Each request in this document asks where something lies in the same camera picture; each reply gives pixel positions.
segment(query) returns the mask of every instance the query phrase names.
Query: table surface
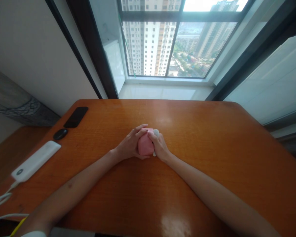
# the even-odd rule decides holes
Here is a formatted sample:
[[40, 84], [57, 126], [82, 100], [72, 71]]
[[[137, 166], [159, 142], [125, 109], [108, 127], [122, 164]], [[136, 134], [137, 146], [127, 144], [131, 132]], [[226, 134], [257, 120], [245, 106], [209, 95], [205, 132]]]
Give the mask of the table surface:
[[[208, 174], [296, 236], [296, 160], [240, 105], [180, 100], [78, 100], [37, 144], [63, 127], [78, 106], [89, 110], [59, 141], [61, 149], [0, 207], [30, 213], [75, 174], [142, 123], [159, 129], [170, 151]], [[12, 178], [2, 185], [4, 191]], [[166, 164], [151, 157], [113, 167], [59, 226], [127, 236], [222, 236], [234, 233]]]

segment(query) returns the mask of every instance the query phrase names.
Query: cable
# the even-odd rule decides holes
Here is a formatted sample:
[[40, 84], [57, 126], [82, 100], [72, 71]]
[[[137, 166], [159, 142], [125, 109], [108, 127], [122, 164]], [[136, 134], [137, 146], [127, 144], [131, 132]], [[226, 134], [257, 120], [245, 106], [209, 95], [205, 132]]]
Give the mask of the cable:
[[[15, 181], [10, 188], [6, 191], [6, 193], [4, 195], [0, 196], [0, 205], [2, 205], [3, 203], [5, 203], [12, 195], [12, 193], [10, 193], [10, 191], [12, 189], [14, 189], [16, 186], [18, 186], [19, 182]], [[13, 213], [13, 214], [7, 214], [4, 216], [0, 216], [0, 219], [6, 218], [6, 217], [26, 217], [29, 214], [20, 214], [20, 213]]]

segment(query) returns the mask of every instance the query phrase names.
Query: black phone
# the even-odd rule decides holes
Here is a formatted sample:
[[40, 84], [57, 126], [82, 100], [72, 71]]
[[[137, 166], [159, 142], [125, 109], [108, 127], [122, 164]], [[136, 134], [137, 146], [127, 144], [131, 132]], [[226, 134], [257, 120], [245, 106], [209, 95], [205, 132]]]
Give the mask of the black phone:
[[65, 128], [72, 128], [78, 127], [80, 121], [82, 120], [83, 116], [86, 114], [88, 107], [77, 107], [75, 111], [72, 113], [70, 118], [65, 123]]

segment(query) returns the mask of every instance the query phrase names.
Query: curtain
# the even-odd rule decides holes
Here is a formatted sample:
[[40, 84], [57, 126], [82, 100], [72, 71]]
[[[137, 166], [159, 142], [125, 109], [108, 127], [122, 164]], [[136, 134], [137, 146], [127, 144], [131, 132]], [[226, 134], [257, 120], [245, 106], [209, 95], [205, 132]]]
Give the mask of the curtain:
[[60, 118], [1, 72], [0, 113], [30, 126], [53, 126]]

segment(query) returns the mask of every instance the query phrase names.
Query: forearm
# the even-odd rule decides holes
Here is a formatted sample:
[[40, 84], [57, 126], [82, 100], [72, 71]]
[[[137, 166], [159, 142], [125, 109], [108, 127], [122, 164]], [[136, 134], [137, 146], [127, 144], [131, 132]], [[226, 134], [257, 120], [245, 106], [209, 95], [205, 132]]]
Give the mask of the forearm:
[[280, 236], [256, 210], [208, 175], [172, 154], [165, 163], [218, 218], [237, 233], [243, 236]]
[[41, 230], [48, 234], [51, 228], [119, 161], [115, 151], [111, 150], [105, 156], [78, 173], [28, 216], [17, 231], [16, 237], [34, 230]]

